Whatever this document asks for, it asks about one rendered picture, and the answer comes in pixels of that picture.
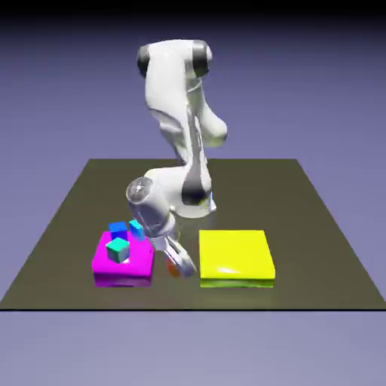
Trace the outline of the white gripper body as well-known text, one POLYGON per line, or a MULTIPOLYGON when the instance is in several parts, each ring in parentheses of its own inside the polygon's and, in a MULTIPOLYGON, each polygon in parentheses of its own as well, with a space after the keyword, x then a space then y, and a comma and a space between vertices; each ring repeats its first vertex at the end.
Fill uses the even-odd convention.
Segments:
POLYGON ((178 267, 180 275, 190 277, 197 272, 190 255, 178 241, 171 237, 165 237, 165 243, 166 247, 163 249, 163 254, 178 267))

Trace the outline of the small cyan cube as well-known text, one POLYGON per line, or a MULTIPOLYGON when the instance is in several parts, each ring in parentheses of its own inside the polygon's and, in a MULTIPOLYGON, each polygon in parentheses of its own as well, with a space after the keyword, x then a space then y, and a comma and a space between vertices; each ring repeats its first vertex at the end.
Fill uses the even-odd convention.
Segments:
POLYGON ((129 224, 129 231, 134 238, 140 241, 145 240, 146 236, 145 236, 144 228, 136 219, 130 220, 128 224, 129 224))

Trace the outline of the small teal cube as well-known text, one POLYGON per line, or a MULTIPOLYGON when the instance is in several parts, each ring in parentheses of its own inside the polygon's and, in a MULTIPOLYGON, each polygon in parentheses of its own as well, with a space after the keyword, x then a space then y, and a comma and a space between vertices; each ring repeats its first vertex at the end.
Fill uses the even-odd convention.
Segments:
POLYGON ((130 256, 130 243, 125 239, 116 237, 106 244, 106 253, 110 260, 121 264, 130 256))

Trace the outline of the small blue cube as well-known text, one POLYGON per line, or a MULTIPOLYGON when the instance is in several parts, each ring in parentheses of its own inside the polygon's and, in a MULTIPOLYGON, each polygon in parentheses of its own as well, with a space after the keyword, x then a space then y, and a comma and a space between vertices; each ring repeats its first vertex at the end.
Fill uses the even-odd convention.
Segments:
POLYGON ((109 232, 111 239, 120 238, 127 240, 127 224, 126 222, 112 222, 109 223, 109 232))

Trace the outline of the large magenta box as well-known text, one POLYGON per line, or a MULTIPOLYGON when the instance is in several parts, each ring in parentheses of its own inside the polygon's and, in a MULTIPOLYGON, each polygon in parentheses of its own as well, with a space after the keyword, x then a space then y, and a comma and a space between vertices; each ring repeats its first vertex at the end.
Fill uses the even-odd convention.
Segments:
POLYGON ((109 257, 106 244, 112 241, 109 231, 100 237, 91 268, 96 287, 112 286, 150 286, 154 261, 154 248, 147 238, 138 240, 127 233, 130 244, 128 262, 113 262, 109 257))

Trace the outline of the large yellow box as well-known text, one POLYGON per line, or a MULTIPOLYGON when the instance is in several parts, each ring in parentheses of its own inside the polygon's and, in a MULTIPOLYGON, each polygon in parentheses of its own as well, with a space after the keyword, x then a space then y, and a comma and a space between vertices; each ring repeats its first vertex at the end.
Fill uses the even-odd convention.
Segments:
POLYGON ((203 288, 272 288, 276 270, 263 230, 200 230, 203 288))

